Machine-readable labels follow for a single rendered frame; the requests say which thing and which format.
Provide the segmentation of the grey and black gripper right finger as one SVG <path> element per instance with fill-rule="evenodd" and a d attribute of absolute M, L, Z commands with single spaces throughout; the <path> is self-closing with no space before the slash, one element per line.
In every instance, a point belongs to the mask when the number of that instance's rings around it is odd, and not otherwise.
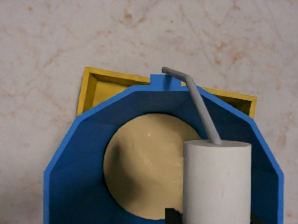
<path fill-rule="evenodd" d="M 250 210 L 250 224 L 265 224 L 265 223 Z"/>

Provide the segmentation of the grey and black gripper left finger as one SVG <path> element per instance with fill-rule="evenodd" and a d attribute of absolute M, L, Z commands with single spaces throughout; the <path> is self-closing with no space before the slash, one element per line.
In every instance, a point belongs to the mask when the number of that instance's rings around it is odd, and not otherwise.
<path fill-rule="evenodd" d="M 165 208 L 165 224 L 183 224 L 179 211 Z"/>

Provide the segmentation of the yellow shallow tray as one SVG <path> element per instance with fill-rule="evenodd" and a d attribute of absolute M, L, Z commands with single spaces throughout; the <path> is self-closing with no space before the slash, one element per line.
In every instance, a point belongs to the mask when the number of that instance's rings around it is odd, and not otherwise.
<path fill-rule="evenodd" d="M 85 66 L 77 116 L 133 85 L 150 85 L 150 78 Z M 201 88 L 254 119 L 257 97 Z"/>

